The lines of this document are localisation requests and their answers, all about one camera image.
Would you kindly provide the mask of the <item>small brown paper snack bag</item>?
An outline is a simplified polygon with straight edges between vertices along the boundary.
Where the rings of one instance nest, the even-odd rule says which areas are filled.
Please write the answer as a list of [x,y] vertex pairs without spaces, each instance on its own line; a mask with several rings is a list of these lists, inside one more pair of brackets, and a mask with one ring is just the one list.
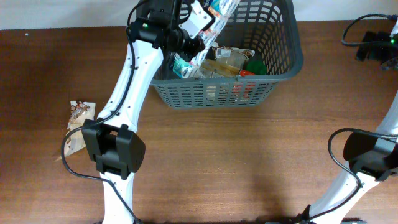
[[[73,131],[80,126],[86,119],[94,120],[96,103],[82,102],[82,101],[71,101],[70,102],[70,118],[67,126],[67,133]],[[83,139],[81,131],[77,131],[72,134],[71,137],[67,138],[64,146],[64,155],[68,157],[81,149],[84,149],[86,144]]]

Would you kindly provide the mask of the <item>beige brown coffee pouch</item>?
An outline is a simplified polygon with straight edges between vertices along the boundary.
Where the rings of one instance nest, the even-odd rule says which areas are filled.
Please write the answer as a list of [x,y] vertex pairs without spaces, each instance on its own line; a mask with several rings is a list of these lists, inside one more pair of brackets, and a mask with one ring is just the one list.
[[215,60],[220,64],[226,64],[242,69],[244,64],[254,55],[255,51],[251,49],[227,47],[220,45],[217,42],[213,42],[206,57]]

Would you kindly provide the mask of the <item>green lidded jar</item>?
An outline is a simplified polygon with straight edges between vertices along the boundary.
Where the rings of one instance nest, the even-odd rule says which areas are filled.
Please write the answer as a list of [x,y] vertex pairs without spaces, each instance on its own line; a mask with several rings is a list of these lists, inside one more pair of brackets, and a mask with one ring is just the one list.
[[245,70],[249,71],[255,75],[267,75],[267,66],[263,64],[260,60],[250,60],[245,65]]

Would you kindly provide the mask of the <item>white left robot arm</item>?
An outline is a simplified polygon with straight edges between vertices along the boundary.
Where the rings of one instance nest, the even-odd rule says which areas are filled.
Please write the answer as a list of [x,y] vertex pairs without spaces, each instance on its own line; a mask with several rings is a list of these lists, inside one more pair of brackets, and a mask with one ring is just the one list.
[[199,36],[214,23],[205,1],[139,1],[127,20],[127,54],[106,106],[82,135],[104,185],[103,223],[140,223],[132,209],[134,175],[146,146],[137,135],[141,108],[154,75],[174,53],[189,62],[204,50]]

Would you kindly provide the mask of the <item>Kleenex tissue multipack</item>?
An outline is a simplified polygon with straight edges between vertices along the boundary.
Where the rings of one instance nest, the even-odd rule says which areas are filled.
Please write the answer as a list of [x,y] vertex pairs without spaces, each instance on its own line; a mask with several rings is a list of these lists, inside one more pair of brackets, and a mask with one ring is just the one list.
[[199,52],[190,62],[184,61],[178,54],[175,54],[174,59],[170,63],[170,69],[178,77],[188,78],[196,74],[204,62],[211,44],[220,35],[239,3],[240,0],[205,1],[205,4],[209,5],[208,10],[214,15],[215,21],[208,30],[201,31],[198,35],[203,38],[205,49]]

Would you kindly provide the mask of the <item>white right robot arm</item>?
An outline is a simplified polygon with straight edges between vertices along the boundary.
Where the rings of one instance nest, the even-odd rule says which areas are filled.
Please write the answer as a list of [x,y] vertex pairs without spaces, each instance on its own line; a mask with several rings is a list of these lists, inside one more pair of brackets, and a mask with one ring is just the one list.
[[[332,141],[341,133],[349,133],[343,148],[344,163],[332,151]],[[397,100],[375,132],[342,128],[331,134],[327,148],[342,171],[323,196],[297,216],[296,223],[342,223],[364,194],[397,175]]]

